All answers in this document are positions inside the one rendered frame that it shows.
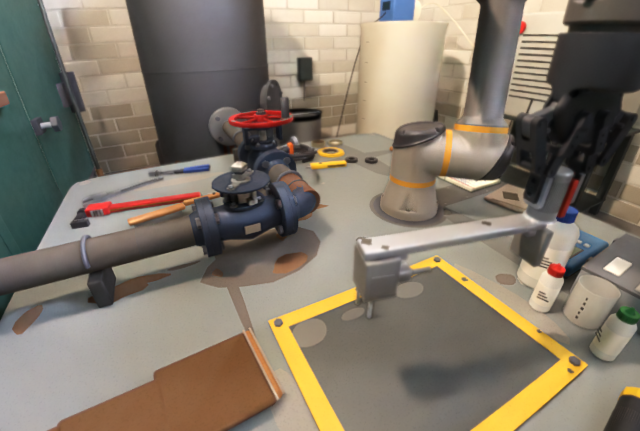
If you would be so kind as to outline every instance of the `teal door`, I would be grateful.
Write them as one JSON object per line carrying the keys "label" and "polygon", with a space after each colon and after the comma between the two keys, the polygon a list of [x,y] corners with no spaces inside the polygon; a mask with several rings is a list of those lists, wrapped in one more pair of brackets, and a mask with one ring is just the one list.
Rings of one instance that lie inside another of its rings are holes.
{"label": "teal door", "polygon": [[[0,0],[0,91],[9,98],[0,108],[0,257],[36,249],[69,188],[95,169],[81,118],[58,93],[45,19],[39,0]],[[62,130],[36,136],[31,120],[52,116]]]}

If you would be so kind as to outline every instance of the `red handwheel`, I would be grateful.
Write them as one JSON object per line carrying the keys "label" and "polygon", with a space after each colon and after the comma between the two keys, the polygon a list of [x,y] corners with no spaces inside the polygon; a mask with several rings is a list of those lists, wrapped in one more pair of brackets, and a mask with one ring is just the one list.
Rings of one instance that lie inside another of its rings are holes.
{"label": "red handwheel", "polygon": [[229,118],[229,124],[236,128],[268,129],[283,126],[293,121],[293,116],[282,119],[282,111],[265,110],[263,113],[260,111],[248,111],[234,114]]}

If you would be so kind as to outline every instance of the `table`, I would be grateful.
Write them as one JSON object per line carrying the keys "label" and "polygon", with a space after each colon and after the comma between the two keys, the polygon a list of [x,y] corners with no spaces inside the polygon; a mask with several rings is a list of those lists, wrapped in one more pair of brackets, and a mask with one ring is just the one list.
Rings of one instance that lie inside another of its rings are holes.
{"label": "table", "polygon": [[[317,256],[297,272],[263,284],[247,282],[238,286],[239,291],[232,292],[231,288],[201,282],[210,266],[215,267],[216,261],[225,262],[225,254],[207,258],[201,248],[193,247],[115,268],[118,283],[149,273],[163,272],[168,276],[108,308],[99,309],[87,302],[90,294],[86,276],[16,293],[0,321],[3,382],[0,429],[51,429],[72,414],[151,381],[155,370],[240,333],[247,322],[253,326],[287,394],[273,408],[236,427],[236,431],[316,429],[267,321],[352,288],[352,256],[357,237],[410,229],[383,221],[370,207],[388,179],[391,141],[378,135],[342,139],[346,155],[358,156],[358,164],[318,172],[299,166],[327,207],[300,222],[302,234],[317,236],[319,247]],[[378,164],[365,164],[366,156],[377,156]],[[231,156],[197,160],[188,164],[210,164],[211,172],[167,176],[162,182],[122,195],[118,200],[189,191],[204,194],[210,191],[213,178],[226,172],[231,163]],[[65,197],[40,247],[79,240],[85,234],[99,236],[128,229],[126,219],[139,211],[94,218],[91,226],[84,229],[73,230],[69,222],[87,195],[124,188],[145,178],[148,179],[148,170],[138,170],[76,184]],[[509,214],[510,211],[483,199],[492,189],[467,193],[438,180],[439,201],[446,206],[438,225]],[[580,215],[577,223],[582,230],[608,242],[624,234],[588,215]],[[561,312],[566,289],[552,312],[540,315],[527,304],[531,292],[528,288],[498,283],[503,275],[515,276],[519,263],[509,244],[510,238],[499,238],[442,248],[412,255],[410,262],[434,254],[442,256],[540,329],[555,335],[589,364],[575,382],[525,423],[522,430],[601,431],[622,389],[640,384],[637,363],[640,338],[634,336],[616,362],[599,361],[588,350],[593,332],[575,327]],[[24,334],[16,335],[12,331],[15,321],[40,304],[43,311],[39,318]],[[398,423],[397,429],[404,429],[402,423]]]}

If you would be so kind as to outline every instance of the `dark gray tank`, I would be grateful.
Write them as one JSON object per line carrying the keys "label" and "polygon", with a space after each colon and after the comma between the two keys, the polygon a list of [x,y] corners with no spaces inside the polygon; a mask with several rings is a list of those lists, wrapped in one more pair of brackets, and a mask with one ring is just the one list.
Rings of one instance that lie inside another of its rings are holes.
{"label": "dark gray tank", "polygon": [[222,106],[256,109],[267,82],[262,0],[127,0],[162,163],[221,154]]}

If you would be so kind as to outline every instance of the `blue cap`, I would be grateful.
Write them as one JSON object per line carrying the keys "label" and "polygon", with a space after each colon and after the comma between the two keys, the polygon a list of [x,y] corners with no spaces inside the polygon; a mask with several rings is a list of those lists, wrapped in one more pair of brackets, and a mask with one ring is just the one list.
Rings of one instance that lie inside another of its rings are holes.
{"label": "blue cap", "polygon": [[576,222],[576,217],[578,216],[578,210],[573,206],[569,206],[567,209],[567,214],[564,215],[564,218],[556,218],[557,221],[565,224],[571,224]]}

